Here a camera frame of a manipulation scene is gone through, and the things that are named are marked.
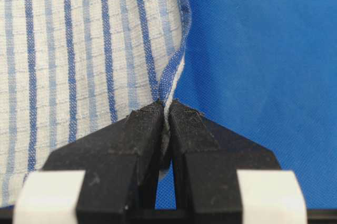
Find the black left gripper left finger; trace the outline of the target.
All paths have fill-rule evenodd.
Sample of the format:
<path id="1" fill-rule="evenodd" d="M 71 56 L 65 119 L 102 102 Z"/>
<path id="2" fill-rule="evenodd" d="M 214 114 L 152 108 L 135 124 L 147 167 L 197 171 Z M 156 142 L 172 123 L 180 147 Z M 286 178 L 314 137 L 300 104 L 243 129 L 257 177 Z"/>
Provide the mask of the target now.
<path id="1" fill-rule="evenodd" d="M 49 155 L 44 171 L 85 171 L 80 223 L 128 223 L 129 212 L 155 207 L 163 123 L 154 102 Z"/>

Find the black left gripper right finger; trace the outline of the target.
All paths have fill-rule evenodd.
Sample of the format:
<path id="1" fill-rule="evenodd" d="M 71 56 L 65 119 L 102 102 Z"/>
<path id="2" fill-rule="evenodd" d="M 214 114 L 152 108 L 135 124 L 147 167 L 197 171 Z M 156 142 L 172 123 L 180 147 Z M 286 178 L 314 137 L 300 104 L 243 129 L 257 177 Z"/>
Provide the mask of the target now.
<path id="1" fill-rule="evenodd" d="M 238 169 L 279 170 L 273 151 L 179 101 L 169 112 L 176 206 L 189 223 L 242 223 Z"/>

